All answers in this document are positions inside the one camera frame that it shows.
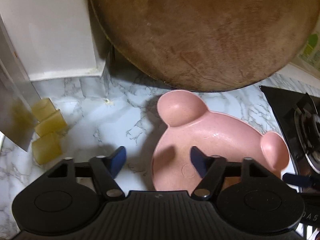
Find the marble countertop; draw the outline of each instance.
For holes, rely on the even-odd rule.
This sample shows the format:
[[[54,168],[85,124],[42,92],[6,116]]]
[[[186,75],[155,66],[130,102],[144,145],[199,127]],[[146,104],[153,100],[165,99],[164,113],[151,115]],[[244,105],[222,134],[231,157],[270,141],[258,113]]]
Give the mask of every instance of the marble countertop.
[[[19,231],[11,213],[14,197],[44,170],[60,159],[72,156],[75,162],[96,155],[109,155],[119,146],[127,149],[127,162],[116,182],[129,190],[152,190],[150,162],[155,146],[166,129],[156,103],[171,88],[154,81],[132,65],[119,63],[108,74],[108,99],[79,99],[78,87],[65,85],[59,98],[52,98],[70,130],[62,140],[63,156],[37,165],[32,152],[25,152],[8,138],[0,152],[0,238],[10,239]],[[320,90],[280,74],[239,90],[223,93],[197,93],[211,110],[230,114],[252,125],[261,133],[281,134],[271,107],[259,85],[273,86],[320,97]],[[287,171],[294,172],[292,163]]]

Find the pink bear-shaped bowl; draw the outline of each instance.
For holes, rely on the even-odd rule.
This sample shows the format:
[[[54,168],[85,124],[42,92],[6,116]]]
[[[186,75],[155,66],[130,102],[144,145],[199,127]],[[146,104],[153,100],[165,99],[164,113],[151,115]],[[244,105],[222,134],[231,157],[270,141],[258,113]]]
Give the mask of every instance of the pink bear-shaped bowl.
[[[278,177],[289,163],[288,147],[279,134],[262,135],[240,119],[210,111],[189,91],[162,95],[157,109],[168,126],[152,158],[152,180],[158,191],[187,190],[191,194],[196,188],[201,178],[190,161],[192,146],[230,162],[252,157]]]

